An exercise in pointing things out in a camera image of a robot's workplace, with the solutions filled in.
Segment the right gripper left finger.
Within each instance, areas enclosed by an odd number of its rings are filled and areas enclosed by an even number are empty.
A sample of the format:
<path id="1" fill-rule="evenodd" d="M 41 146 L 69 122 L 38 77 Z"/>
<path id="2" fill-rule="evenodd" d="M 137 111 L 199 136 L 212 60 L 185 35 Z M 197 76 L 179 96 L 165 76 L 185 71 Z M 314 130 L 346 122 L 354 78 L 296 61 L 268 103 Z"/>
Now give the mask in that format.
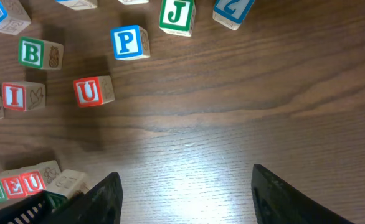
<path id="1" fill-rule="evenodd" d="M 123 188 L 117 172 L 112 172 L 86 194 L 79 194 L 45 218 L 48 224 L 120 224 Z"/>

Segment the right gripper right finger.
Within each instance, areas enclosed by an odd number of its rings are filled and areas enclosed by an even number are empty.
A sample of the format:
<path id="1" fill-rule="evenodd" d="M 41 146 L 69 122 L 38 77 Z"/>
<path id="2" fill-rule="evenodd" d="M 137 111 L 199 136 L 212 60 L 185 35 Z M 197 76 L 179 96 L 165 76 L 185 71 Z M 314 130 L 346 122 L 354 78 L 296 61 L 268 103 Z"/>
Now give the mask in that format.
<path id="1" fill-rule="evenodd" d="M 259 224 L 353 224 L 261 164 L 253 166 L 251 188 Z"/>

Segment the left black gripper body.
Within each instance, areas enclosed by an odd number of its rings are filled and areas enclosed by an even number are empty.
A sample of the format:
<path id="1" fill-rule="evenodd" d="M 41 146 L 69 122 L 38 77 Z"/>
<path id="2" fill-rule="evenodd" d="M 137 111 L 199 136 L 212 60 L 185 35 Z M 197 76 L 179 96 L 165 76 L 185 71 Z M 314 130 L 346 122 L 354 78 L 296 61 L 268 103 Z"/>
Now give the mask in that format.
<path id="1" fill-rule="evenodd" d="M 71 199 L 62 202 L 60 207 L 52 208 L 49 194 L 43 191 L 0 209 L 0 223 L 43 223 L 83 196 L 83 193 L 79 192 Z"/>

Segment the red u block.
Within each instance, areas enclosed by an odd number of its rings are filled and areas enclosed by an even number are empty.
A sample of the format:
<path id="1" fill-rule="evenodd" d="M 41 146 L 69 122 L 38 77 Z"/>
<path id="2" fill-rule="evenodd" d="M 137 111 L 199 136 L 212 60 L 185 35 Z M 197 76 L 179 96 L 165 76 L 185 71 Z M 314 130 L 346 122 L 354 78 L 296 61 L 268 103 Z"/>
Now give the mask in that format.
<path id="1" fill-rule="evenodd" d="M 19 175 L 24 192 L 34 195 L 45 190 L 61 173 L 56 160 L 29 166 Z"/>
<path id="2" fill-rule="evenodd" d="M 115 100 L 109 75 L 74 80 L 73 88 L 80 108 L 104 105 Z"/>

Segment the red E block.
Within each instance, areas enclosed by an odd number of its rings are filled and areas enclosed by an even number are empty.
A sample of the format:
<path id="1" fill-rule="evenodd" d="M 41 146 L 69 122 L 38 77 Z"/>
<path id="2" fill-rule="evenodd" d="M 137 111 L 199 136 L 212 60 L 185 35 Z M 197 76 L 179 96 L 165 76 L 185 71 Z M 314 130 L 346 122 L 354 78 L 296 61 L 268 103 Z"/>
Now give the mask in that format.
<path id="1" fill-rule="evenodd" d="M 3 172 L 0 181 L 8 199 L 23 198 L 27 196 L 27 192 L 21 180 L 22 173 L 23 171 L 16 170 L 7 170 Z"/>

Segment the red I block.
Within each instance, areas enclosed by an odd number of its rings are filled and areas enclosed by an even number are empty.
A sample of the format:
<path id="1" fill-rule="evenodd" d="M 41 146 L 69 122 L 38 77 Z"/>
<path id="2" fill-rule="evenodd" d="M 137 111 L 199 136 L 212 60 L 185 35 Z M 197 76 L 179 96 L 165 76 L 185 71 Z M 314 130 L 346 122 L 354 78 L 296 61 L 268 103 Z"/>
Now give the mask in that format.
<path id="1" fill-rule="evenodd" d="M 1 90 L 5 109 L 31 111 L 46 106 L 46 86 L 42 83 L 4 82 Z"/>

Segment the green R block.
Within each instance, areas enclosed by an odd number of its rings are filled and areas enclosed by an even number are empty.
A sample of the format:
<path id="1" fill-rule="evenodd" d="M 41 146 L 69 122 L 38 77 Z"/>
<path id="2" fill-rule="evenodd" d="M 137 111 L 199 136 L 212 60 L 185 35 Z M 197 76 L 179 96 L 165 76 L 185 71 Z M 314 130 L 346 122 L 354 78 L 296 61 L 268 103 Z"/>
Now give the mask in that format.
<path id="1" fill-rule="evenodd" d="M 46 188 L 45 196 L 55 210 L 78 193 L 85 194 L 91 188 L 90 179 L 85 172 L 66 169 Z"/>

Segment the green B block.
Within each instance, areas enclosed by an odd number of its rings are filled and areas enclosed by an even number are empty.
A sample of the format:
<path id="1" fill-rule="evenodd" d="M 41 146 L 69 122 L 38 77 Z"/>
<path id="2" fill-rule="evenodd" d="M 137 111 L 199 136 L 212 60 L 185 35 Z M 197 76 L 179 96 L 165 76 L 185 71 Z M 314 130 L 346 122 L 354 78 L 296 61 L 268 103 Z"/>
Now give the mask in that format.
<path id="1" fill-rule="evenodd" d="M 62 44 L 31 37 L 19 39 L 18 61 L 23 66 L 40 70 L 60 70 L 63 56 Z"/>

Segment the blue P block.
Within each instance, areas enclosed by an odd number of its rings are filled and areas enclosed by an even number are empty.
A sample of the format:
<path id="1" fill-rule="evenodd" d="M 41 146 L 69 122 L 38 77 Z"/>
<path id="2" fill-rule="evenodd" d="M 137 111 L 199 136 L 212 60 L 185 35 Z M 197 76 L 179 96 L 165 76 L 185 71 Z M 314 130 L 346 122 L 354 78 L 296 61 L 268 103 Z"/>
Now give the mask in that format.
<path id="1" fill-rule="evenodd" d="M 150 58 L 147 31 L 139 25 L 113 28 L 110 31 L 114 56 L 117 60 Z"/>

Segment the blue 2 block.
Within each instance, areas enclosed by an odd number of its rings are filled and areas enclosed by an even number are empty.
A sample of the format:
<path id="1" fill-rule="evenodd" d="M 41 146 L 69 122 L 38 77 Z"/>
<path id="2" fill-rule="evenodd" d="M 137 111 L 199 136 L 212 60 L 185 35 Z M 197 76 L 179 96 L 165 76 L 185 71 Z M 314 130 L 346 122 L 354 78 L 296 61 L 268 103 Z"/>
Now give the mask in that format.
<path id="1" fill-rule="evenodd" d="M 254 2 L 255 0 L 217 0 L 212 18 L 229 29 L 237 30 Z"/>

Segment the blue L block middle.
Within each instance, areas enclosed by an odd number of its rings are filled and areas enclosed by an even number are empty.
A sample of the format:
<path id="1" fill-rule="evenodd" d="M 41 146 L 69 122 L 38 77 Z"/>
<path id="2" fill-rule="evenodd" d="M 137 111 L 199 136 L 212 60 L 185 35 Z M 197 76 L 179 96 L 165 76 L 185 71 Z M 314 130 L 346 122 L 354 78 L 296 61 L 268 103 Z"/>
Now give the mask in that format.
<path id="1" fill-rule="evenodd" d="M 31 19 L 18 0 L 0 0 L 0 33 L 18 35 Z"/>

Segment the blue 5 block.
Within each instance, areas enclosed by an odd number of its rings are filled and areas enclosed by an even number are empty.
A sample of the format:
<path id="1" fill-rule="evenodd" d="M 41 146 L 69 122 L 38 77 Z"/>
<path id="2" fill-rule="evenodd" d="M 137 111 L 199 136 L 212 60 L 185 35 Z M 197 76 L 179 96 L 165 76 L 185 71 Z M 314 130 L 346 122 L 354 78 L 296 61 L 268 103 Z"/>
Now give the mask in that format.
<path id="1" fill-rule="evenodd" d="M 98 7 L 97 0 L 56 0 L 56 2 L 75 11 L 95 9 Z"/>

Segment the green J block right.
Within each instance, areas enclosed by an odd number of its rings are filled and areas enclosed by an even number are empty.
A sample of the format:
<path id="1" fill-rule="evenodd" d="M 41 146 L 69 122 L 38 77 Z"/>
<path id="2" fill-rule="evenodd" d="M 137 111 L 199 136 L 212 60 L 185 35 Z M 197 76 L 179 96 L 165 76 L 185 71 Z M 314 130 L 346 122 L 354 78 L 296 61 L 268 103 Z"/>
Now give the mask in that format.
<path id="1" fill-rule="evenodd" d="M 194 0 L 162 0 L 159 28 L 167 34 L 191 37 L 195 15 Z"/>

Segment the yellow K block right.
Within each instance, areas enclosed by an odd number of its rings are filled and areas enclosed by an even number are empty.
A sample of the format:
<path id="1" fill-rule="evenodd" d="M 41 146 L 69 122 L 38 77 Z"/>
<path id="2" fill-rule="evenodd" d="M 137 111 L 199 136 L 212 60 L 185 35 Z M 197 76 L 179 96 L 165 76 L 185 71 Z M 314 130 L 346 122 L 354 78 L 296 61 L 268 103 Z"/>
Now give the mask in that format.
<path id="1" fill-rule="evenodd" d="M 124 5 L 146 4 L 149 0 L 118 0 Z"/>

